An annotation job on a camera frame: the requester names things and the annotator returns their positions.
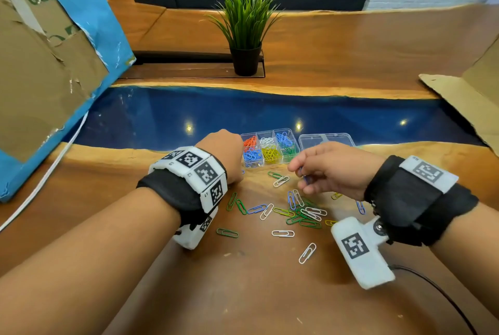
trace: torn cardboard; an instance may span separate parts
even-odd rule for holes
[[[499,156],[499,36],[461,77],[419,78],[454,106]]]
[[[0,0],[0,149],[25,162],[108,71],[57,0]]]

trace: black plant pot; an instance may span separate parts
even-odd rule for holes
[[[253,76],[258,69],[258,60],[260,57],[261,43],[258,48],[252,50],[238,50],[231,48],[232,62],[234,71],[239,76]]]

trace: potted plant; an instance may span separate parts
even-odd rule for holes
[[[278,5],[273,4],[274,0],[223,1],[217,3],[223,22],[212,15],[208,17],[227,38],[234,71],[240,76],[252,76],[258,69],[261,43],[278,19],[279,13],[269,22]]]

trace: forearm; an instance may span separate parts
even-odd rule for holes
[[[129,193],[0,279],[2,332],[102,333],[179,225],[152,190]]]
[[[499,319],[499,212],[479,203],[454,218],[431,250]]]

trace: person's right arm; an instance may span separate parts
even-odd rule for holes
[[[307,176],[307,182],[298,183],[303,193],[338,192],[362,201],[385,160],[384,156],[328,142],[303,150],[288,169],[299,177]],[[499,319],[499,212],[479,203],[471,212],[454,218],[430,249]]]

